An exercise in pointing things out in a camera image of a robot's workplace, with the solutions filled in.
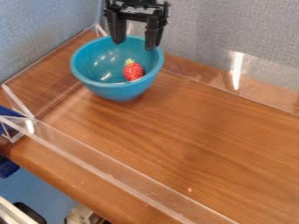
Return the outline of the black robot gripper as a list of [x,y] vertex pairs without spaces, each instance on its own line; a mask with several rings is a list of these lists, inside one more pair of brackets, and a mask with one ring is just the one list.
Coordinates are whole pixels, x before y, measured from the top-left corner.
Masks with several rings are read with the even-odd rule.
[[106,0],[105,16],[114,42],[126,41],[127,20],[145,22],[145,48],[153,51],[161,45],[170,7],[167,0]]

